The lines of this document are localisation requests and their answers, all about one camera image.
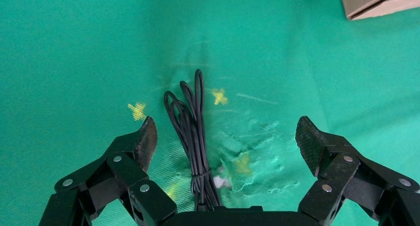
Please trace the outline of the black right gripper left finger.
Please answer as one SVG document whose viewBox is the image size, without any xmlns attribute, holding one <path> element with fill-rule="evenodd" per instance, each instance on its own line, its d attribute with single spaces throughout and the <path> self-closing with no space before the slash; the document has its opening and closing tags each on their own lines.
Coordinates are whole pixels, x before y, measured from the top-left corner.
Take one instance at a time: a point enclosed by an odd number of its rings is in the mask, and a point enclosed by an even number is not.
<svg viewBox="0 0 420 226">
<path fill-rule="evenodd" d="M 115 200 L 137 225 L 163 225 L 177 206 L 147 174 L 157 139 L 150 116 L 137 131 L 116 137 L 101 157 L 55 184 L 40 225 L 90 226 Z"/>
</svg>

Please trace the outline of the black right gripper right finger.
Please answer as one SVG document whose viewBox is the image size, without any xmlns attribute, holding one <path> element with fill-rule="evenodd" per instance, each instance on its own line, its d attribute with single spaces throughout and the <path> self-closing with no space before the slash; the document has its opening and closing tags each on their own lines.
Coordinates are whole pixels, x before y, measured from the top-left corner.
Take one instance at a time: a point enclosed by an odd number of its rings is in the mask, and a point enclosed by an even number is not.
<svg viewBox="0 0 420 226">
<path fill-rule="evenodd" d="M 364 157 L 342 136 L 299 118 L 295 136 L 315 183 L 298 212 L 320 226 L 333 223 L 346 200 L 358 204 L 380 226 L 420 223 L 420 185 L 408 176 Z"/>
</svg>

